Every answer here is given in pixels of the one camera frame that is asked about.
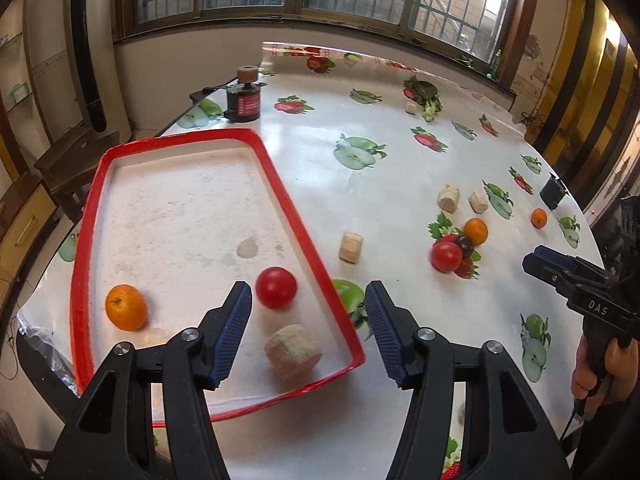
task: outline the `table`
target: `table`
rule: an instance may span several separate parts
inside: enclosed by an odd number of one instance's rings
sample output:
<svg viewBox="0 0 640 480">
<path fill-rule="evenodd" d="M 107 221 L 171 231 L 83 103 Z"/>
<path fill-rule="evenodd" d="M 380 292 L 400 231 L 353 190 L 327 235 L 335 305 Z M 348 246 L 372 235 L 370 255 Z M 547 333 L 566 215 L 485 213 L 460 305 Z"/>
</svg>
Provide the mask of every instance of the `table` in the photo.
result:
<svg viewBox="0 0 640 480">
<path fill-rule="evenodd" d="M 419 88 L 416 80 L 439 90 L 442 111 L 431 123 L 404 111 L 407 96 Z M 538 193 L 552 170 L 510 115 L 479 94 L 398 63 L 305 45 L 265 44 L 260 81 L 266 83 L 262 115 L 248 126 L 262 137 L 330 276 L 363 288 L 382 280 L 396 304 L 453 342 L 501 341 L 521 369 L 528 363 L 525 374 L 560 433 L 572 408 L 580 316 L 524 274 L 521 261 L 540 244 L 602 261 L 572 197 L 547 211 L 545 228 L 530 224 L 532 209 L 546 210 Z M 162 134 L 233 126 L 220 116 L 225 107 L 218 90 Z M 436 199 L 450 182 L 460 187 L 460 208 L 443 214 Z M 431 245 L 476 216 L 466 200 L 472 191 L 491 199 L 482 215 L 489 239 L 478 248 L 481 259 L 463 272 L 470 279 L 441 274 L 428 263 Z M 364 236 L 357 265 L 337 257 L 344 231 Z M 70 259 L 69 243 L 20 311 L 23 328 L 63 356 L 70 356 L 65 330 L 72 265 L 63 260 Z M 366 323 L 359 334 L 367 361 L 347 376 L 215 423 L 233 478 L 258 471 L 267 479 L 386 474 L 410 394 L 386 377 Z M 463 398 L 457 384 L 451 435 L 458 442 Z"/>
</svg>

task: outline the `glass shelf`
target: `glass shelf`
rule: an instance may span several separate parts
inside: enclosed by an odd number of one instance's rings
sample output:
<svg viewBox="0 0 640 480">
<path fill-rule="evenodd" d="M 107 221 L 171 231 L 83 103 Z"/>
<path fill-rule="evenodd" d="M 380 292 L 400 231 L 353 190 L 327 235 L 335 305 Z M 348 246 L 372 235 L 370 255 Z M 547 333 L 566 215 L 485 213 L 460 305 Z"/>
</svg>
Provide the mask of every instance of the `glass shelf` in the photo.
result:
<svg viewBox="0 0 640 480">
<path fill-rule="evenodd" d="M 22 35 L 22 32 L 18 32 L 18 34 L 16 34 L 15 36 L 12 36 L 11 38 L 9 38 L 6 43 L 3 43 L 2 45 L 0 45 L 0 52 L 2 51 L 2 49 L 4 49 L 4 47 L 15 43 L 15 41 L 17 41 L 18 38 L 21 37 L 21 35 Z"/>
<path fill-rule="evenodd" d="M 20 99 L 15 105 L 13 105 L 11 108 L 9 108 L 6 112 L 9 113 L 11 110 L 13 110 L 15 107 L 17 107 L 18 105 L 20 105 L 21 102 L 26 101 L 29 97 L 31 97 L 33 95 L 33 91 L 29 92 L 27 95 L 25 95 L 22 99 Z"/>
</svg>

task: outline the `screw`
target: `screw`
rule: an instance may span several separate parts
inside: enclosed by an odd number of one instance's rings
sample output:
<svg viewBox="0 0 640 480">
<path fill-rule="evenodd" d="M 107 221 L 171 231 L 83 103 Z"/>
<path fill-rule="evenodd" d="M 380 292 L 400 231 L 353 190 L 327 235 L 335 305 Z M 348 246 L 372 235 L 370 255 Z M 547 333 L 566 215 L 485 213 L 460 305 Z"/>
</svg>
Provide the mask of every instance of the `screw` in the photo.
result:
<svg viewBox="0 0 640 480">
<path fill-rule="evenodd" d="M 431 341 L 435 339 L 436 333 L 431 330 L 431 328 L 419 328 L 418 329 L 418 338 L 423 341 Z"/>
<path fill-rule="evenodd" d="M 497 341 L 487 341 L 486 349 L 492 354 L 499 354 L 500 352 L 502 352 L 504 347 L 502 346 L 501 343 L 498 343 Z"/>
<path fill-rule="evenodd" d="M 180 334 L 180 338 L 185 341 L 193 341 L 194 339 L 197 339 L 199 335 L 200 332 L 197 328 L 185 328 Z"/>
<path fill-rule="evenodd" d="M 113 353 L 116 355 L 127 354 L 129 353 L 129 350 L 131 350 L 131 345 L 126 341 L 123 343 L 118 343 L 116 346 L 113 347 Z"/>
</svg>

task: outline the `red ball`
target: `red ball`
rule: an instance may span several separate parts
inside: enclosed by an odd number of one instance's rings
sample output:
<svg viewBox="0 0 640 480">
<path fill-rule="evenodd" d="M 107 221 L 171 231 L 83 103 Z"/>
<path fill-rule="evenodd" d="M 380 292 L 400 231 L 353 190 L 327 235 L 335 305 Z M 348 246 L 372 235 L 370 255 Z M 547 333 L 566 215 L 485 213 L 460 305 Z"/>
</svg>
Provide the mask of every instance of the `red ball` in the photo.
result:
<svg viewBox="0 0 640 480">
<path fill-rule="evenodd" d="M 453 272 L 462 262 L 462 250 L 453 242 L 442 242 L 431 248 L 431 265 L 441 272 Z"/>
<path fill-rule="evenodd" d="M 255 280 L 255 293 L 258 300 L 267 308 L 274 310 L 286 307 L 298 291 L 298 282 L 287 269 L 268 267 Z"/>
</svg>

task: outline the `small orange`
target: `small orange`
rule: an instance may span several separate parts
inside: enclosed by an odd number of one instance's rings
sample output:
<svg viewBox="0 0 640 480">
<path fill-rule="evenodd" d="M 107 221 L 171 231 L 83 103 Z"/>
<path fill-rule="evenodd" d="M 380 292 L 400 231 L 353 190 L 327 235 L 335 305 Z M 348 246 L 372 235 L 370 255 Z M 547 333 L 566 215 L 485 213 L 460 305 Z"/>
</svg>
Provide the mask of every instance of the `small orange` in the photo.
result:
<svg viewBox="0 0 640 480">
<path fill-rule="evenodd" d="M 121 330 L 133 332 L 146 323 L 145 298 L 134 286 L 114 286 L 104 300 L 104 308 L 109 320 Z"/>
<path fill-rule="evenodd" d="M 467 220 L 462 231 L 471 238 L 475 246 L 484 244 L 489 237 L 489 229 L 487 229 L 484 220 L 481 218 L 470 218 Z"/>
<path fill-rule="evenodd" d="M 546 212 L 544 209 L 534 209 L 531 212 L 531 223 L 536 229 L 542 229 L 546 225 Z"/>
</svg>

